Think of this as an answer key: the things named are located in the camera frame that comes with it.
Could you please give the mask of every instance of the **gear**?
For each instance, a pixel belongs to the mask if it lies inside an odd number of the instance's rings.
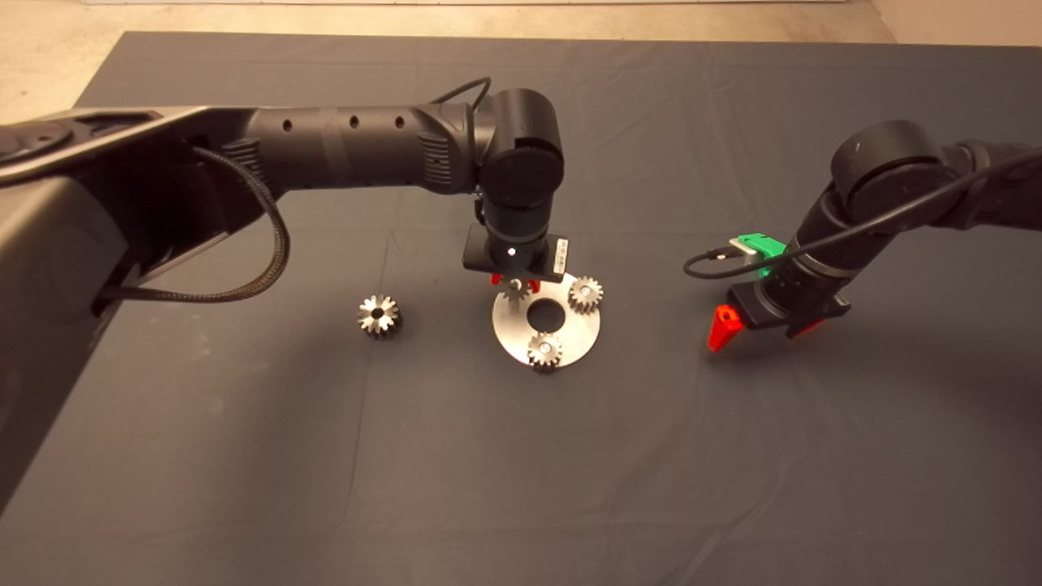
[[[604,298],[604,288],[589,276],[580,276],[568,290],[568,303],[578,313],[592,312]]]
[[[520,278],[504,278],[499,285],[499,290],[511,301],[520,301],[531,293],[528,283]]]
[[[401,326],[401,310],[386,295],[372,295],[358,306],[358,326],[374,338],[383,338]]]
[[[536,370],[552,370],[561,362],[561,340],[540,332],[528,342],[528,364]]]

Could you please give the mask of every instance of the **gray tablecloth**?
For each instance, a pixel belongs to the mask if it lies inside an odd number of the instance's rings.
[[[414,103],[487,74],[557,108],[593,351],[541,376],[498,346],[469,198],[290,194],[269,293],[117,316],[0,519],[0,582],[1042,583],[1042,236],[902,236],[846,318],[719,356],[726,285],[680,272],[787,239],[877,121],[1042,143],[1038,50],[133,33],[80,104]],[[159,285],[238,285],[269,229]],[[374,293],[408,316],[390,343],[353,323]]]

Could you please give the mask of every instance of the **circular metal plate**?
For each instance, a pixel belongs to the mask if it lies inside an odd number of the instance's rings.
[[[561,340],[561,362],[557,368],[573,364],[590,351],[600,334],[600,310],[588,314],[577,313],[568,304],[568,290],[575,277],[565,274],[559,283],[542,283],[539,293],[529,293],[524,299],[512,300],[500,293],[492,306],[492,328],[496,338],[515,360],[528,364],[528,342],[539,334],[528,323],[528,308],[541,299],[555,301],[565,312],[565,323],[552,332]]]

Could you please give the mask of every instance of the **white label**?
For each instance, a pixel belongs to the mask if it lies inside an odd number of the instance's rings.
[[[553,274],[565,274],[568,265],[568,239],[557,239],[557,250],[553,254]]]

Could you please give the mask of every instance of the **black cable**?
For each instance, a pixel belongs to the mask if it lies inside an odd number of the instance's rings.
[[[106,299],[135,299],[140,301],[180,301],[185,303],[224,303],[228,301],[240,301],[259,295],[268,290],[278,280],[282,271],[286,270],[290,262],[290,230],[282,221],[275,198],[271,195],[271,190],[264,181],[246,167],[234,161],[218,154],[212,150],[201,147],[192,147],[192,151],[202,158],[212,163],[223,165],[225,168],[238,174],[253,192],[257,203],[264,209],[271,223],[275,227],[275,248],[272,252],[271,263],[256,278],[234,289],[222,293],[177,293],[175,291],[163,291],[158,289],[147,289],[143,287],[106,287],[101,291],[101,297]]]
[[[487,95],[489,95],[489,90],[492,89],[492,78],[491,77],[479,77],[477,79],[474,79],[473,81],[468,81],[468,82],[464,83],[463,86],[460,86],[455,90],[452,90],[451,92],[449,92],[447,94],[438,96],[437,98],[430,100],[430,103],[432,103],[432,104],[445,103],[445,102],[451,100],[452,98],[458,96],[460,94],[462,94],[462,93],[464,93],[464,92],[466,92],[468,90],[473,90],[474,88],[477,88],[478,86],[481,86],[481,91],[477,94],[477,97],[474,98],[473,103],[470,104],[471,107],[476,108],[478,106],[478,104],[481,103],[481,100],[483,100],[485,97]]]
[[[697,257],[689,259],[688,262],[684,264],[684,272],[688,276],[693,276],[695,278],[717,279],[717,278],[727,278],[731,276],[738,276],[740,274],[758,271],[760,269],[764,269],[767,267],[773,267],[774,265],[782,263],[784,261],[788,261],[789,259],[800,257],[802,254],[807,254],[809,252],[818,250],[819,248],[832,246],[834,244],[838,244],[845,240],[850,240],[851,238],[854,238],[857,236],[861,236],[863,234],[872,231],[874,228],[883,224],[897,220],[902,216],[904,216],[905,214],[914,212],[919,207],[934,201],[935,199],[945,197],[953,192],[968,189],[973,184],[982,179],[991,178],[995,175],[1004,173],[1009,170],[1019,167],[1020,165],[1024,165],[1026,163],[1031,163],[1033,161],[1037,161],[1040,158],[1042,158],[1042,148],[1036,148],[1025,151],[1023,153],[1018,154],[1017,156],[996,163],[991,167],[986,167],[984,169],[981,169],[979,171],[974,171],[973,173],[964,175],[946,186],[940,187],[927,193],[926,195],[923,195],[922,197],[913,199],[912,201],[903,205],[894,207],[890,212],[887,212],[886,214],[883,214],[880,216],[876,216],[875,218],[872,218],[871,220],[868,220],[865,223],[858,224],[857,226],[851,226],[843,231],[838,231],[832,236],[822,238],[821,240],[816,240],[809,244],[804,244],[802,246],[797,246],[796,248],[786,250],[784,253],[778,254],[777,257],[772,257],[770,259],[760,261],[759,263],[752,263],[751,265],[745,265],[742,267],[738,267],[736,269],[720,271],[720,272],[701,272],[692,270],[691,267],[693,265],[709,260],[711,258],[720,258],[722,255],[720,260],[723,260],[739,255],[737,253],[731,252],[731,249],[737,250],[737,248],[729,246],[725,248],[716,248],[708,252],[703,252],[702,254],[699,254]]]

